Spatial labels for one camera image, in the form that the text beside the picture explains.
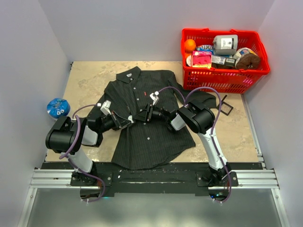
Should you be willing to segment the black pinstriped button shirt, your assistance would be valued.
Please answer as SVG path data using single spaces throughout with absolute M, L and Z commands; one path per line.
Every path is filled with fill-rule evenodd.
M 170 70 L 141 70 L 134 67 L 118 73 L 104 90 L 100 102 L 111 102 L 110 109 L 123 118 L 135 116 L 151 103 L 150 94 L 159 91 L 157 106 L 171 105 L 189 94 Z M 168 163 L 186 149 L 196 146 L 187 128 L 170 132 L 164 120 L 144 123 L 135 120 L 120 131 L 111 161 L 131 170 L 148 169 Z

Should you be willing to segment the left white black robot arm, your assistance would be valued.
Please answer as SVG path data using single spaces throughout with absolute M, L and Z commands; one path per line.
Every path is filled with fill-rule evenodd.
M 102 185 L 95 163 L 81 150 L 81 146 L 99 147 L 104 132 L 121 130 L 133 123 L 131 115 L 124 118 L 114 111 L 85 118 L 75 116 L 75 119 L 61 116 L 48 132 L 45 145 L 60 154 L 59 159 L 66 158 L 71 162 L 76 180 L 86 185 Z

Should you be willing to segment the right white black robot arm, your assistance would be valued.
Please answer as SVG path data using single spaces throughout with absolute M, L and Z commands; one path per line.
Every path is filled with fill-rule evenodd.
M 163 120 L 171 132 L 189 127 L 199 136 L 208 156 L 209 168 L 202 176 L 203 181 L 209 187 L 221 186 L 224 183 L 231 187 L 232 169 L 216 136 L 214 113 L 206 105 L 196 100 L 179 109 L 170 105 L 159 108 L 153 104 L 147 104 L 135 115 L 134 119 L 142 122 Z

